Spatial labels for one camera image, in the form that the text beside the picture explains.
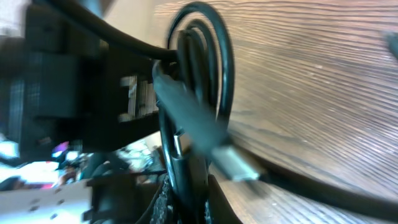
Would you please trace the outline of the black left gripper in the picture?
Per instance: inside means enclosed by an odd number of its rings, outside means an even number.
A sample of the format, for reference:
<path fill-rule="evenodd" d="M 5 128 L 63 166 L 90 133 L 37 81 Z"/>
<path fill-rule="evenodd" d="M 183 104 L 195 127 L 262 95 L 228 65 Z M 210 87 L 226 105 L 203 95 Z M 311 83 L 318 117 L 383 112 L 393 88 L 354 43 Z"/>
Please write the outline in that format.
<path fill-rule="evenodd" d="M 159 130 L 156 112 L 129 102 L 129 79 L 152 80 L 154 60 L 171 50 L 137 40 L 77 1 L 32 1 L 25 10 L 24 66 L 19 74 L 21 152 L 50 152 L 81 141 L 113 151 Z"/>

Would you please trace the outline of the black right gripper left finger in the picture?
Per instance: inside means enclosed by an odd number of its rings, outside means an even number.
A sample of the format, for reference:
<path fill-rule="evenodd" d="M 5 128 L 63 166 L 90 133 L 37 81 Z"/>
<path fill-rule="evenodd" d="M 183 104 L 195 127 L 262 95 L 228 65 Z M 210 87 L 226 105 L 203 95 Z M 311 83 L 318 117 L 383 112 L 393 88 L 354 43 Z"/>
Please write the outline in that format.
<path fill-rule="evenodd" d="M 167 175 L 164 177 L 160 194 L 156 198 L 149 223 L 150 224 L 174 223 L 172 187 L 170 186 L 169 177 Z"/>

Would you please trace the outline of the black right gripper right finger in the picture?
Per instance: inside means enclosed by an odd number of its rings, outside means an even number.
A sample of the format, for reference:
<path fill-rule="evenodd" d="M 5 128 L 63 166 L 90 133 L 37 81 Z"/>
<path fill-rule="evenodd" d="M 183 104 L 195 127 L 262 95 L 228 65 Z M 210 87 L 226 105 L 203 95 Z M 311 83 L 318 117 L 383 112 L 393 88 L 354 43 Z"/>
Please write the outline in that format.
<path fill-rule="evenodd" d="M 206 224 L 242 224 L 212 174 L 208 176 L 208 186 L 205 191 L 204 218 Z"/>

